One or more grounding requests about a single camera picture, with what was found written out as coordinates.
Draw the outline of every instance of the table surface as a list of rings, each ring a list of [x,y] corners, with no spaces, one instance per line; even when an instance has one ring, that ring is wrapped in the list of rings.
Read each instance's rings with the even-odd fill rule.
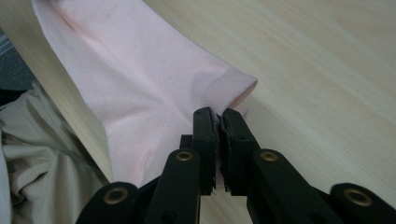
[[[352,182],[396,206],[396,2],[146,1],[183,35],[259,80],[242,103],[262,147],[324,191]],[[51,50],[29,0],[0,26],[111,179],[106,135]],[[204,197],[202,223],[249,223],[246,200]]]

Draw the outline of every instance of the pink fabric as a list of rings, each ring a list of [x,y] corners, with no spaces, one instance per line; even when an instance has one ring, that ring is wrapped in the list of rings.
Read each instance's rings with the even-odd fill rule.
[[[221,114],[257,80],[200,49],[140,0],[32,0],[44,35],[108,138],[114,180],[157,177],[192,113]]]

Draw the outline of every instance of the khaki fabric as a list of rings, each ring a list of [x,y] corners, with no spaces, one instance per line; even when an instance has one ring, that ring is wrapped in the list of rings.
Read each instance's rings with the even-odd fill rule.
[[[12,223],[75,223],[106,179],[47,94],[34,87],[0,110]]]

